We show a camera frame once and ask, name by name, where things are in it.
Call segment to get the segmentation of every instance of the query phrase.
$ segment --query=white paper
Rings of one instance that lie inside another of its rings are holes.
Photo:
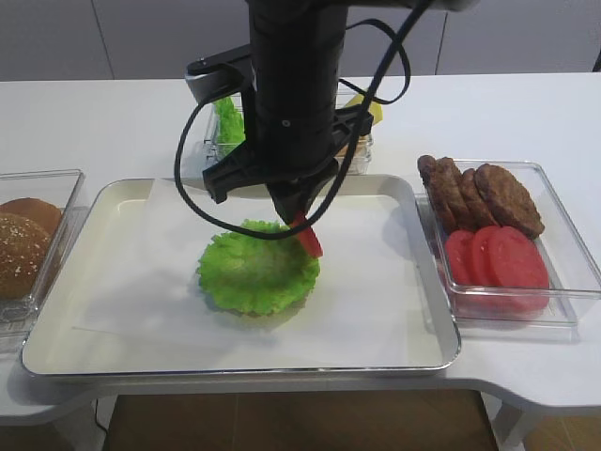
[[[197,204],[212,203],[204,192],[188,191]],[[226,221],[276,219],[270,199],[231,196],[225,205],[218,214]],[[224,231],[197,217],[172,182],[155,180],[136,233],[98,274],[74,327],[288,361],[401,365],[403,292],[415,292],[417,279],[399,214],[387,196],[339,196],[314,227],[325,255],[305,305],[249,318],[211,306],[198,286],[197,261]]]

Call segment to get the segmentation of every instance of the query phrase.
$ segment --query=black cable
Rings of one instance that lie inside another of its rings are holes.
[[[382,79],[386,75],[388,68],[391,66],[391,63],[393,62],[393,59],[397,53],[397,49],[398,49],[399,45],[401,45],[403,43],[403,40],[405,40],[409,31],[411,31],[413,26],[422,17],[422,15],[430,7],[430,5],[432,5],[432,3],[434,3],[434,0],[419,1],[419,3],[411,11],[411,13],[408,15],[408,17],[405,19],[405,21],[401,24],[400,28],[394,35],[393,41],[391,42],[388,49],[386,50],[386,53],[382,57],[379,65],[378,65],[378,68],[376,69],[376,73],[374,74],[374,77],[372,78],[372,81],[371,81],[369,87],[367,88],[365,95],[363,96],[363,101],[361,103],[359,113],[358,113],[357,119],[356,119],[357,121],[351,131],[350,140],[348,142],[348,149],[347,149],[345,157],[342,161],[342,164],[340,166],[340,170],[338,171],[338,174],[336,174],[336,177],[334,178],[330,189],[326,193],[326,196],[324,197],[323,201],[317,208],[316,212],[313,213],[313,215],[311,215],[309,218],[307,218],[307,220],[305,222],[303,222],[299,225],[295,225],[294,227],[291,227],[288,230],[283,231],[283,232],[276,232],[276,233],[258,232],[258,231],[254,231],[254,230],[251,230],[251,229],[248,229],[245,227],[240,227],[238,225],[232,225],[232,224],[225,223],[224,221],[221,221],[217,218],[210,216],[209,214],[204,212],[202,209],[200,209],[200,207],[198,207],[196,204],[194,204],[192,199],[188,196],[188,193],[186,192],[186,190],[181,182],[181,156],[183,153],[183,148],[184,148],[184,144],[186,142],[186,137],[188,135],[188,132],[190,131],[190,128],[192,127],[192,124],[193,124],[194,120],[196,119],[196,116],[198,116],[198,113],[200,112],[201,108],[203,106],[205,106],[205,104],[206,104],[205,102],[200,102],[193,109],[192,114],[188,118],[188,122],[186,122],[186,125],[184,126],[184,130],[182,131],[181,136],[179,137],[179,144],[177,145],[176,160],[175,160],[175,164],[174,164],[174,179],[175,179],[176,188],[179,191],[179,194],[181,195],[182,199],[186,202],[186,204],[200,217],[202,217],[203,219],[209,221],[210,223],[212,223],[216,226],[219,226],[226,230],[230,230],[232,232],[238,232],[238,233],[241,233],[243,235],[246,235],[246,236],[249,236],[252,238],[259,238],[261,240],[281,240],[284,238],[292,237],[292,236],[296,235],[297,233],[302,232],[306,228],[315,224],[319,220],[319,218],[321,218],[321,216],[323,216],[323,214],[326,212],[326,210],[330,206],[331,202],[338,194],[338,190],[340,190],[340,187],[342,186],[342,183],[343,183],[345,177],[347,176],[348,169],[350,167],[353,157],[355,156],[355,150],[357,149],[357,144],[359,143],[359,138],[360,138],[360,133],[361,133],[361,124],[367,117],[369,105],[371,104],[374,97],[376,96],[376,91],[378,90],[378,87],[381,84]]]
[[[104,432],[105,438],[109,436],[109,430],[107,428],[105,428],[98,420],[98,400],[97,399],[96,399],[96,407],[94,408],[94,423],[96,423],[96,426],[98,427],[98,429],[100,429],[102,432]]]
[[[377,28],[378,30],[380,30],[382,33],[384,33],[386,36],[388,36],[391,40],[394,39],[394,30],[387,23],[381,21],[380,19],[365,19],[364,21],[360,21],[360,22],[354,23],[353,25],[349,25],[347,27],[347,30],[352,30],[353,28],[356,28],[356,27],[362,26],[362,25],[373,26],[373,27]],[[374,99],[372,100],[373,102],[379,103],[381,105],[390,105],[390,104],[398,101],[401,97],[403,97],[405,95],[405,93],[407,92],[407,90],[409,89],[409,84],[411,81],[411,64],[409,62],[409,57],[407,55],[407,52],[405,52],[405,48],[403,47],[403,45],[398,46],[398,55],[401,59],[401,65],[403,66],[403,75],[405,76],[405,85],[403,86],[401,93],[398,94],[391,101],[387,101],[387,100],[381,99],[378,96],[374,96]],[[350,81],[345,80],[344,78],[341,78],[338,81],[342,85],[349,87],[353,91],[358,92],[359,94],[365,96],[366,92],[363,89],[361,89],[360,87],[352,84]]]

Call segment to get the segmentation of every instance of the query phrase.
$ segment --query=clear plastic tray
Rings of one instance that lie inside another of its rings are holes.
[[[57,206],[63,212],[31,291],[20,299],[0,300],[0,351],[11,350],[14,344],[19,343],[18,339],[8,338],[19,338],[30,330],[62,267],[86,212],[80,204],[84,178],[79,170],[0,175],[0,204],[34,197]]]
[[[336,107],[341,108],[345,106],[353,97],[355,93],[350,90],[341,90],[338,92],[336,98]],[[241,98],[239,95],[232,96],[232,100],[236,108],[241,112]],[[221,158],[231,152],[239,143],[218,143],[219,136],[219,116],[215,112],[215,106],[211,104],[210,117],[208,119],[207,132],[205,135],[204,152],[207,155],[207,167],[217,163]],[[374,145],[374,138],[372,134],[362,136],[355,150],[355,156],[348,169],[348,174],[358,175],[365,174],[367,167],[372,161],[372,146]],[[345,150],[336,156],[338,163],[342,163],[345,155]]]
[[[455,160],[463,172],[482,163],[497,164],[509,170],[530,192],[541,214],[545,231],[535,244],[545,261],[550,289],[493,288],[458,284],[444,252],[447,239],[439,221],[434,223],[435,253],[441,277],[458,319],[517,321],[534,325],[568,326],[578,324],[586,312],[601,299],[601,273],[578,234],[542,167],[536,163],[483,162]],[[485,297],[494,296],[507,304],[510,297],[528,303],[528,313],[508,307],[492,307]],[[534,306],[548,300],[547,307]]]

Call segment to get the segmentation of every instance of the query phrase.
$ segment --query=sesame seed bun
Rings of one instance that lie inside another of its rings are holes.
[[[49,245],[49,234],[34,221],[0,213],[0,299],[31,291]]]

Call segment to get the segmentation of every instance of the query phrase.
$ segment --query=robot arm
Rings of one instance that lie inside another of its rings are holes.
[[[350,5],[413,8],[420,0],[247,0],[250,46],[187,68],[199,104],[240,92],[246,141],[203,173],[215,202],[235,188],[266,184],[290,225],[338,173],[333,158],[354,127],[371,131],[360,105],[336,110],[338,62]],[[459,10],[474,0],[439,0],[432,8]]]

